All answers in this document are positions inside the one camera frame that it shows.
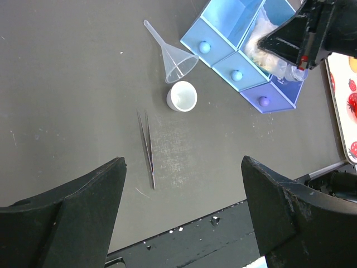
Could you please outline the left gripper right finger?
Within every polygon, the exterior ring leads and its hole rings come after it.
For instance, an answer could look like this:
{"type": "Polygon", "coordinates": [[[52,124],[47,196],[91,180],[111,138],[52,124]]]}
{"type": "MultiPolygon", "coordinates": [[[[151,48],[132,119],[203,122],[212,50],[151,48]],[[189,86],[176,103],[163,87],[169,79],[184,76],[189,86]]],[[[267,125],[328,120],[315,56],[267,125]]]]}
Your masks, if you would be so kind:
{"type": "Polygon", "coordinates": [[[245,156],[243,183],[268,267],[356,266],[356,175],[289,179],[245,156]]]}

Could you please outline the clear plastic funnel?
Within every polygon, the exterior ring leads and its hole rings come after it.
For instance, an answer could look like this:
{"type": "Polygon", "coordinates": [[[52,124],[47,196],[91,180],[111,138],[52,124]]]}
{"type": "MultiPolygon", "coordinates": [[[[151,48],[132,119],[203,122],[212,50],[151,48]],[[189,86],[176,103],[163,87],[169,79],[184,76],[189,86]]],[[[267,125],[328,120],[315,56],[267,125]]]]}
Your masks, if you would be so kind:
{"type": "Polygon", "coordinates": [[[166,43],[147,20],[143,24],[161,48],[167,84],[179,81],[196,66],[199,61],[197,55],[166,43]]]}

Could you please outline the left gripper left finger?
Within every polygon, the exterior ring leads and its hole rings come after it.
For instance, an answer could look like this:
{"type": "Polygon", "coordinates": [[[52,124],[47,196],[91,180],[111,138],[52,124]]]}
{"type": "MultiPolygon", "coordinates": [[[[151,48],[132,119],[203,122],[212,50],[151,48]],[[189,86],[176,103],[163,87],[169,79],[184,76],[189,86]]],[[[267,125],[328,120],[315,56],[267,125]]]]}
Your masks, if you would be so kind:
{"type": "Polygon", "coordinates": [[[104,267],[126,179],[116,157],[1,208],[2,267],[104,267]]]}

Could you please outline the light blue drawer box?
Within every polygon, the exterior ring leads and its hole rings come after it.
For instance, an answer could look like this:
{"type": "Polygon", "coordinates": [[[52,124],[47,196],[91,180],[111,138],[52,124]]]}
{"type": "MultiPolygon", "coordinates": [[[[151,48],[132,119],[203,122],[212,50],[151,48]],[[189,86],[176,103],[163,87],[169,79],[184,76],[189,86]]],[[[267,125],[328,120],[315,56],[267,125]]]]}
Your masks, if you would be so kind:
{"type": "Polygon", "coordinates": [[[264,3],[261,0],[209,1],[180,42],[211,68],[238,50],[264,3]]]}

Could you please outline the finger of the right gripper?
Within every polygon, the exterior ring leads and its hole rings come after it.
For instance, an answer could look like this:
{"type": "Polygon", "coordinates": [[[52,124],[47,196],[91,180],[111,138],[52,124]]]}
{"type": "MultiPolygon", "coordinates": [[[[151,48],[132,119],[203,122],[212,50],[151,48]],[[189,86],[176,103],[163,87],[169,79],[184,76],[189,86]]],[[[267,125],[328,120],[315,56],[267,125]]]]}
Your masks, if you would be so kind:
{"type": "Polygon", "coordinates": [[[294,66],[305,66],[307,13],[297,12],[288,21],[258,41],[258,48],[294,66]]]}

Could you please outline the clear bag of corks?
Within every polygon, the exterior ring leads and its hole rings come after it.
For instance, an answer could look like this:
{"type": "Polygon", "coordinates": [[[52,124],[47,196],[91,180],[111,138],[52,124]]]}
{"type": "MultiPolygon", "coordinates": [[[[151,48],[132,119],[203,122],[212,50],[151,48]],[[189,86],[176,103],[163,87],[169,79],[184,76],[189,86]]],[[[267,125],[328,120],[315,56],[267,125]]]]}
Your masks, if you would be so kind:
{"type": "Polygon", "coordinates": [[[261,9],[258,12],[253,31],[244,45],[244,53],[251,59],[252,62],[265,72],[279,78],[283,78],[287,63],[270,52],[266,52],[258,47],[258,41],[271,33],[277,27],[277,25],[274,25],[269,20],[265,9],[261,9]]]}

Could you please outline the metal tweezers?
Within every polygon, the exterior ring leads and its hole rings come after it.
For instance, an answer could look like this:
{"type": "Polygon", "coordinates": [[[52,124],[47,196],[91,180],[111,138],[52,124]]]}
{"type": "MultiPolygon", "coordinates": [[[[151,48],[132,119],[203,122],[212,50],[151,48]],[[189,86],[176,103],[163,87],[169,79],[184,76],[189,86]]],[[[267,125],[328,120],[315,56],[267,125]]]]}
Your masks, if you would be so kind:
{"type": "Polygon", "coordinates": [[[137,110],[137,117],[138,117],[138,123],[139,123],[140,132],[141,132],[141,136],[142,136],[142,141],[143,141],[143,145],[144,145],[144,151],[146,153],[146,159],[148,161],[148,169],[149,169],[149,173],[151,176],[151,185],[152,185],[152,189],[155,190],[156,189],[155,166],[153,163],[151,129],[150,129],[149,117],[148,117],[147,110],[145,110],[145,112],[144,112],[145,124],[143,124],[143,120],[142,120],[141,113],[139,110],[137,110]]]}

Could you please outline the purple drawer box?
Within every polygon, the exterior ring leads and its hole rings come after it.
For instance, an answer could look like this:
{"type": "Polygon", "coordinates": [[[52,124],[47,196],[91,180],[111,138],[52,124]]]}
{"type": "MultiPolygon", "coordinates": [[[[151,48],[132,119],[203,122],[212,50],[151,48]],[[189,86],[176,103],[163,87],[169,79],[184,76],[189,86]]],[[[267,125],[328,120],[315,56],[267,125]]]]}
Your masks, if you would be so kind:
{"type": "Polygon", "coordinates": [[[291,82],[272,76],[270,81],[244,90],[240,94],[260,113],[296,109],[303,82],[291,82]]]}

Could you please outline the glass stoppered bottle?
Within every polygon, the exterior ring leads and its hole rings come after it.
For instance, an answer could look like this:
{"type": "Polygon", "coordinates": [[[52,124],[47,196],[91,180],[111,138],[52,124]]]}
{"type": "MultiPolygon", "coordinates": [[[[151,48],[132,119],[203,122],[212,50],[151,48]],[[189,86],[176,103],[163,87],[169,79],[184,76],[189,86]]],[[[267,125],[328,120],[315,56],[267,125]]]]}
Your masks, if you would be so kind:
{"type": "Polygon", "coordinates": [[[284,73],[284,79],[289,82],[303,82],[308,76],[308,70],[300,70],[296,66],[288,64],[284,73]]]}

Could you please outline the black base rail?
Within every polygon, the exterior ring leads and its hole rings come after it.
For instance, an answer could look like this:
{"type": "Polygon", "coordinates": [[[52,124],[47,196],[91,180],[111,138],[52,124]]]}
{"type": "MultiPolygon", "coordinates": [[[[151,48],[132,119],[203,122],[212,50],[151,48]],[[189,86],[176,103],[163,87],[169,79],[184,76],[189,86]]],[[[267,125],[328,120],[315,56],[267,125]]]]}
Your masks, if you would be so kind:
{"type": "MultiPolygon", "coordinates": [[[[304,176],[315,179],[332,171],[356,175],[356,167],[337,164],[304,176]]],[[[110,253],[105,266],[268,267],[259,253],[247,198],[110,253]]]]}

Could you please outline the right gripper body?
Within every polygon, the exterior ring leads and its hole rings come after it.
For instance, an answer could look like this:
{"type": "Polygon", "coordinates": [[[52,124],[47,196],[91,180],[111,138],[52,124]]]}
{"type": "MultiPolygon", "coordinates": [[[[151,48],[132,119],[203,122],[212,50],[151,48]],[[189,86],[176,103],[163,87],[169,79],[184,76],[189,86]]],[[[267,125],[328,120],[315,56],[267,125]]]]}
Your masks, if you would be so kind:
{"type": "Polygon", "coordinates": [[[304,1],[307,19],[298,68],[313,69],[333,52],[356,58],[356,1],[304,1]]]}

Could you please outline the strawberry pattern tray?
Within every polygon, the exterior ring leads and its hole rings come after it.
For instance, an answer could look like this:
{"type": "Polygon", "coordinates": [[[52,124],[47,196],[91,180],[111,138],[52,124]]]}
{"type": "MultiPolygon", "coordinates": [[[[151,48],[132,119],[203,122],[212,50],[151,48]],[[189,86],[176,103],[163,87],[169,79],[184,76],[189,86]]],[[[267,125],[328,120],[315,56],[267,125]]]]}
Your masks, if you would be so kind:
{"type": "Polygon", "coordinates": [[[347,160],[356,164],[356,59],[338,53],[326,60],[332,100],[342,147],[347,160]]]}

